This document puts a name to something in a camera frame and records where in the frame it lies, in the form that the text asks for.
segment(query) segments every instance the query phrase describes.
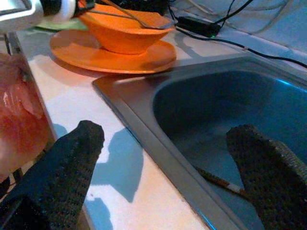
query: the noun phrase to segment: power adapter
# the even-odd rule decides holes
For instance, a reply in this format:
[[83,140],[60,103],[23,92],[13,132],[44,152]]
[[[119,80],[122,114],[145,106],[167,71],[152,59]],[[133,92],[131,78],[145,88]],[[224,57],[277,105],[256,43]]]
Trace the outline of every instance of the power adapter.
[[221,29],[221,26],[218,24],[206,22],[201,19],[193,18],[193,17],[179,17],[177,18],[178,23],[177,27],[182,29],[191,31],[193,33],[203,35],[205,37],[216,36]]

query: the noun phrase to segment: countertop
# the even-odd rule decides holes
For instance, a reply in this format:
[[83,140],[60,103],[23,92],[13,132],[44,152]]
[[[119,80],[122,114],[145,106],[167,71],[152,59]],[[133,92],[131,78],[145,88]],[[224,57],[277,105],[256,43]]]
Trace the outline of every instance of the countertop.
[[[49,49],[52,35],[35,29],[17,33],[55,139],[72,131],[81,120],[91,120],[104,129],[105,144],[85,199],[93,226],[98,230],[208,229],[94,91],[92,81],[109,74],[57,60]],[[222,36],[242,39],[240,32]],[[179,32],[171,32],[163,40],[175,46],[176,66],[245,52],[217,42],[195,40]],[[271,47],[271,54],[287,53],[286,48],[263,39],[252,37],[250,41],[252,46],[260,49]],[[307,60],[305,54],[298,52],[297,55],[299,59]]]

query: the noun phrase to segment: stainless steel sink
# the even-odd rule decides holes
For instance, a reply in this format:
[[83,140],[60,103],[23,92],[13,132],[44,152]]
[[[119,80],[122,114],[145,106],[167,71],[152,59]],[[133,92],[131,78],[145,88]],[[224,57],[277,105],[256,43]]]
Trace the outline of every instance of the stainless steel sink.
[[251,203],[193,167],[243,188],[226,147],[231,127],[252,124],[307,163],[306,75],[291,68],[235,56],[94,86],[211,229],[263,229]]

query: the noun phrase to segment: electrical cord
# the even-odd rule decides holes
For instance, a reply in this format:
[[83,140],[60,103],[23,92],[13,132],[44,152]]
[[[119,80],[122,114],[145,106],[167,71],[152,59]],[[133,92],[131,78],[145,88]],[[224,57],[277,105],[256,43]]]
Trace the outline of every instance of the electrical cord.
[[168,3],[168,10],[169,10],[169,14],[171,15],[172,19],[175,21],[175,19],[177,19],[177,17],[175,16],[173,10],[171,9],[170,3]]
[[241,6],[239,9],[237,9],[235,12],[229,14],[228,16],[224,17],[224,18],[221,18],[220,20],[217,20],[214,24],[218,24],[218,23],[221,23],[225,20],[227,20],[228,18],[231,18],[233,16],[235,16],[236,14],[238,14],[239,12],[241,12],[245,7],[247,7],[249,4],[251,4],[253,0],[248,0],[247,2],[244,3],[243,6]]
[[[228,16],[229,16],[229,13],[230,13],[231,7],[232,7],[232,5],[234,4],[234,2],[235,2],[235,0],[232,0],[231,4],[229,5],[229,8],[228,8],[228,11],[227,11],[227,15],[226,15],[226,17],[228,17]],[[222,27],[224,26],[224,24],[225,24],[226,20],[227,20],[227,19],[225,19],[225,20],[223,21],[223,24],[221,25],[221,29],[222,29]]]
[[[269,27],[271,27],[277,21],[278,17],[281,15],[282,11],[285,9],[285,7],[287,6],[287,4],[289,2],[290,2],[290,0],[284,0],[282,2],[276,3],[276,4],[271,5],[271,6],[246,7],[246,8],[244,8],[244,10],[247,10],[247,11],[268,11],[268,10],[274,10],[274,9],[280,8],[278,10],[278,12],[273,16],[273,18],[270,19],[270,21],[264,27],[262,27],[261,29],[258,29],[256,31],[246,31],[246,30],[240,29],[240,28],[234,26],[232,23],[227,22],[227,21],[223,21],[223,24],[222,24],[221,27],[223,27],[224,24],[227,24],[231,28],[237,29],[239,31],[242,31],[242,32],[250,34],[250,35],[259,34],[259,33],[263,32],[263,31],[267,30]],[[210,13],[210,12],[208,12],[206,10],[202,10],[201,7],[200,8],[198,7],[198,9],[203,11],[205,14],[212,15],[212,16],[216,16],[216,15],[220,15],[220,14],[226,13],[226,11],[218,12],[218,13]]]
[[[284,5],[285,2],[288,2],[289,0],[284,0],[282,2],[279,2],[279,3],[276,3],[274,5],[271,5],[271,6],[256,6],[256,7],[249,7],[247,6],[246,8],[244,8],[245,11],[271,11],[271,10],[275,10],[279,7],[281,7],[282,5]],[[208,14],[208,15],[212,15],[212,16],[218,16],[218,15],[223,15],[225,13],[227,13],[227,10],[226,11],[221,11],[221,12],[216,12],[214,13],[212,9],[210,9],[209,7],[207,7],[208,10],[204,9],[201,5],[193,2],[192,5],[194,5],[196,8],[198,8],[200,11],[202,11],[203,13],[205,14]]]
[[204,37],[198,37],[198,36],[195,36],[195,35],[192,35],[186,31],[183,31],[179,28],[176,28],[179,32],[189,36],[189,37],[192,37],[194,39],[198,39],[198,40],[201,40],[201,41],[215,41],[215,42],[224,42],[224,43],[228,43],[228,44],[231,44],[231,45],[234,45],[234,46],[238,46],[240,48],[243,48],[245,50],[248,50],[249,52],[251,53],[254,53],[256,55],[259,55],[261,57],[264,57],[264,58],[269,58],[269,59],[275,59],[275,60],[283,60],[283,61],[290,61],[290,62],[293,62],[295,64],[298,64],[304,68],[307,69],[307,64],[304,64],[303,62],[300,62],[300,61],[297,61],[297,60],[294,60],[294,59],[291,59],[291,58],[287,58],[287,57],[277,57],[277,56],[272,56],[272,55],[267,55],[267,54],[263,54],[261,52],[258,52],[254,49],[251,49],[251,48],[248,48],[242,44],[239,44],[239,43],[236,43],[236,42],[232,42],[232,41],[228,41],[228,40],[224,40],[224,39],[219,39],[219,38],[204,38]]

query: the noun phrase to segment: orange saucer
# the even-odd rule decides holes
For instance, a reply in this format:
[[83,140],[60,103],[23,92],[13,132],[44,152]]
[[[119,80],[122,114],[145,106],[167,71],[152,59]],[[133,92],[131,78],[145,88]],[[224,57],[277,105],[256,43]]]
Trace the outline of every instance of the orange saucer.
[[58,59],[71,65],[112,73],[156,73],[172,67],[176,60],[175,48],[164,41],[156,42],[143,54],[124,55],[101,48],[88,31],[79,30],[58,32],[51,38],[50,47]]

